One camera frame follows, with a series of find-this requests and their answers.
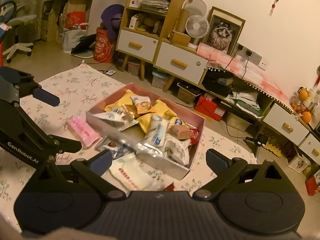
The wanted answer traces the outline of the cookie picture snack packet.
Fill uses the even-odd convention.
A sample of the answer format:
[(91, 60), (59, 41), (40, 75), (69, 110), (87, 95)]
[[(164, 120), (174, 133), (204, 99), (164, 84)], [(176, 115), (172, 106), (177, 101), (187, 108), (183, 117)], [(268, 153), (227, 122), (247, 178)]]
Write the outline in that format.
[(130, 97), (138, 114), (155, 113), (151, 100), (148, 96), (131, 96)]

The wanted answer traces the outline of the red snack bag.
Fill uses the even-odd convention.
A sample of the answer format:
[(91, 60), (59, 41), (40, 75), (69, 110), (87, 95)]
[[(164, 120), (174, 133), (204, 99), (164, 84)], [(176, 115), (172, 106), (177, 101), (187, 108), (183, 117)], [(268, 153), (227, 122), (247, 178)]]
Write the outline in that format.
[(163, 191), (164, 192), (171, 192), (171, 191), (174, 191), (174, 190), (175, 190), (175, 185), (174, 185), (174, 183), (171, 183)]
[(190, 128), (190, 143), (189, 145), (196, 145), (199, 143), (200, 140), (200, 132), (198, 129)]

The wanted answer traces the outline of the oranges on stand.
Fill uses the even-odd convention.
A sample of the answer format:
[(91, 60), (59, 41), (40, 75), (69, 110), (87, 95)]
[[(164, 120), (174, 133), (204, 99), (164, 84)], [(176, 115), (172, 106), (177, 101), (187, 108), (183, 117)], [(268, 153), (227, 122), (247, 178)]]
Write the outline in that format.
[(290, 106), (306, 124), (312, 120), (312, 111), (315, 106), (316, 92), (313, 89), (299, 87), (298, 90), (291, 95)]

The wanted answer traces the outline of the plain yellow snack bag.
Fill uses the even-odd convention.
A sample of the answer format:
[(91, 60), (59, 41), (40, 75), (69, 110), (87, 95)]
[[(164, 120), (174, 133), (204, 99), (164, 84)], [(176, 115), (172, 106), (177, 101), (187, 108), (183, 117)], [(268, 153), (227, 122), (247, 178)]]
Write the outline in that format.
[(122, 105), (133, 105), (132, 96), (137, 96), (133, 91), (128, 89), (125, 94), (115, 103), (105, 106), (104, 111), (109, 112), (114, 107), (121, 107)]

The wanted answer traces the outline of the gold foil snack bar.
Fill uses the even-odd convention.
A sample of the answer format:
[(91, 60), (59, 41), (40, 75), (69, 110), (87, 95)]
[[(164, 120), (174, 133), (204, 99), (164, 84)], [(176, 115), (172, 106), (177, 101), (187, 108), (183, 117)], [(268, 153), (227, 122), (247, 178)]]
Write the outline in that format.
[(130, 119), (136, 119), (140, 117), (140, 114), (137, 113), (136, 107), (134, 105), (123, 104), (122, 107)]

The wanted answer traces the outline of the purple cushion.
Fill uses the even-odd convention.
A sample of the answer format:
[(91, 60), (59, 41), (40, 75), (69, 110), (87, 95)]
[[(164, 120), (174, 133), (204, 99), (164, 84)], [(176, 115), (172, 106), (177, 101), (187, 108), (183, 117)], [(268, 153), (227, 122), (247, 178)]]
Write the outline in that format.
[(104, 28), (107, 30), (109, 39), (111, 40), (118, 38), (123, 12), (123, 5), (113, 4), (107, 7), (101, 15)]

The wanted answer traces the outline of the wooden cabinet with drawers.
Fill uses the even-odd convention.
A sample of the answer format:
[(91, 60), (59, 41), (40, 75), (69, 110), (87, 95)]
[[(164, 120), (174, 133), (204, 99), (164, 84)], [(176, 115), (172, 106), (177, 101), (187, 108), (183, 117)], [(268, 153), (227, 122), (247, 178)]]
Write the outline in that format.
[[(198, 46), (191, 47), (191, 37), (178, 31), (193, 15), (205, 16), (207, 5), (203, 0), (127, 0), (121, 20), (117, 50), (126, 56), (133, 56), (143, 63), (151, 63), (155, 68), (209, 92), (222, 100), (221, 85), (214, 83), (218, 74), (234, 74), (216, 67), (208, 67), (208, 60), (197, 55)], [(262, 115), (227, 103), (233, 111), (267, 125), (285, 136), (299, 150), (314, 162), (319, 162), (319, 140), (310, 126), (294, 114), (290, 106), (277, 103), (273, 97), (257, 87), (238, 78), (248, 87), (260, 93)]]

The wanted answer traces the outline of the cream red-label snack packet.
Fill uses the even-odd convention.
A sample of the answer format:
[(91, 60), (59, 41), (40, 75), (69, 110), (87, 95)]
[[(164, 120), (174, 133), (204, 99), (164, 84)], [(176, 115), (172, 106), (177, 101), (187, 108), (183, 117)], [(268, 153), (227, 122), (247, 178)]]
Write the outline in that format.
[(142, 170), (134, 153), (114, 160), (108, 172), (128, 191), (161, 191), (164, 189), (160, 181)]

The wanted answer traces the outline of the white blue rice cracker packet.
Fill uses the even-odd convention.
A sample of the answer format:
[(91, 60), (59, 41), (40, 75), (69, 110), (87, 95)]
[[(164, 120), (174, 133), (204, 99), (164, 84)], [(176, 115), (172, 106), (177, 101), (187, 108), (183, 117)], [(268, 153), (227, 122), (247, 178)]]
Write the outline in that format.
[(169, 120), (156, 114), (151, 115), (151, 122), (144, 139), (136, 145), (137, 154), (150, 154), (164, 157), (162, 147), (165, 143), (165, 134)]

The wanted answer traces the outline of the yellow printed snack bag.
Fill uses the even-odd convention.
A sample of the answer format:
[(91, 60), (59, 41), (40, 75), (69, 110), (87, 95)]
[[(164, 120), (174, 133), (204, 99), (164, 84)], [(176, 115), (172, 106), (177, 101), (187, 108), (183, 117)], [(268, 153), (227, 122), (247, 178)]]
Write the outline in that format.
[(159, 99), (155, 101), (155, 104), (151, 107), (150, 111), (167, 120), (177, 116), (177, 114), (169, 108), (165, 102)]

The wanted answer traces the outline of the pink wafer snack packet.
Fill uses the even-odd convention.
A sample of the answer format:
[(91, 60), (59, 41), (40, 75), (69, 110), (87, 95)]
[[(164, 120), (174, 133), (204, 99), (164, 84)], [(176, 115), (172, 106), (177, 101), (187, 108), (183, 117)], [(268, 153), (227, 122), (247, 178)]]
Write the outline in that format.
[(80, 116), (70, 118), (66, 124), (84, 148), (91, 147), (100, 138), (100, 135)]

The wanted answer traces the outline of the silver foil snack packet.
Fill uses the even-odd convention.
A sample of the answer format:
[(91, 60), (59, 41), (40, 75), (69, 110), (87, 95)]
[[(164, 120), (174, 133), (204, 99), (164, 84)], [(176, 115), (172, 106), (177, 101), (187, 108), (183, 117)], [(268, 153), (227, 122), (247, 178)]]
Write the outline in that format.
[(113, 160), (119, 159), (126, 154), (136, 153), (131, 141), (128, 141), (124, 138), (111, 138), (105, 136), (101, 139), (95, 149), (97, 151), (109, 150), (111, 152)]

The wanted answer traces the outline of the white pistachio snack bag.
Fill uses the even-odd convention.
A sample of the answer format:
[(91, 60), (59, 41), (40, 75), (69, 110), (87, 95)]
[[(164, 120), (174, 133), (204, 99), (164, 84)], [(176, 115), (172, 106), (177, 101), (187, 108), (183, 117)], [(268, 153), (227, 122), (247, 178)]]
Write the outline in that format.
[(166, 134), (164, 143), (164, 152), (166, 155), (180, 165), (186, 166), (189, 164), (189, 146), (191, 140), (178, 140), (171, 134)]

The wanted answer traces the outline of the white triangular snack bag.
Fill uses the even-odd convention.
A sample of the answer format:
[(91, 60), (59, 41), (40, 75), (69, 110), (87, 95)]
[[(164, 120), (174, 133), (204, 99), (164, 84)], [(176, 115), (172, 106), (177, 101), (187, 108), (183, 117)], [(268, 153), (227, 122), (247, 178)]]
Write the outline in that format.
[(95, 118), (103, 120), (105, 123), (109, 124), (110, 126), (113, 126), (120, 132), (138, 124), (137, 120), (129, 117), (129, 115), (122, 106), (113, 107), (108, 112), (94, 114), (93, 116)]

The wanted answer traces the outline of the yellow blue-label snack bag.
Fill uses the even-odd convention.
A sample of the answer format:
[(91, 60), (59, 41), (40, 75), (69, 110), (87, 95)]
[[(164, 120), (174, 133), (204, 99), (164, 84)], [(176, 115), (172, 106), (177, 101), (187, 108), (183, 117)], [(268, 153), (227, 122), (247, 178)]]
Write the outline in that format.
[(190, 128), (182, 119), (180, 119), (178, 116), (175, 116), (170, 119), (169, 126), (176, 126), (176, 125), (183, 125), (186, 128)]

